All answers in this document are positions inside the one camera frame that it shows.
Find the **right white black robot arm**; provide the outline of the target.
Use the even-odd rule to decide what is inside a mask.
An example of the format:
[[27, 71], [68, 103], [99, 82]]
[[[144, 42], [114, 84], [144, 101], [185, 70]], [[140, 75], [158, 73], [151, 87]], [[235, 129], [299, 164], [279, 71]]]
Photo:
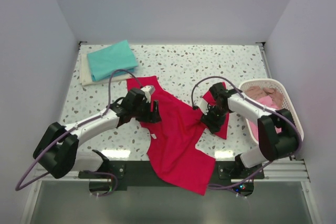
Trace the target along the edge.
[[201, 122], [211, 133], [221, 130], [230, 113], [240, 114], [257, 126], [258, 145], [235, 157], [230, 174], [246, 178], [262, 163], [288, 157], [301, 148], [302, 138], [289, 110], [270, 108], [236, 87], [226, 89], [221, 82], [212, 85], [209, 92], [214, 104], [202, 99], [196, 107], [202, 112]]

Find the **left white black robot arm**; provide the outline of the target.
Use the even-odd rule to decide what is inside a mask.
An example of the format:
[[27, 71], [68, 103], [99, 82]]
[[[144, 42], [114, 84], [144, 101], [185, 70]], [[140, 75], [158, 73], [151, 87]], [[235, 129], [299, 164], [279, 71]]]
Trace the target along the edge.
[[154, 93], [152, 85], [132, 88], [104, 111], [84, 120], [68, 125], [51, 124], [36, 147], [33, 158], [55, 179], [71, 171], [90, 171], [97, 178], [105, 177], [111, 170], [109, 159], [100, 151], [84, 153], [78, 148], [103, 132], [129, 123], [131, 119], [160, 122], [159, 103], [152, 99]]

